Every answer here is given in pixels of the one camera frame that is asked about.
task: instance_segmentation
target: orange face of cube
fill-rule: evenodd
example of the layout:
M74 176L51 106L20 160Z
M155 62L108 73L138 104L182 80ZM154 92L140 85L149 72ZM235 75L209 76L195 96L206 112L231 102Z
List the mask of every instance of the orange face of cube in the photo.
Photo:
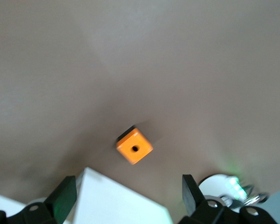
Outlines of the orange face of cube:
M135 164L153 150L149 141L135 128L117 142L117 150Z

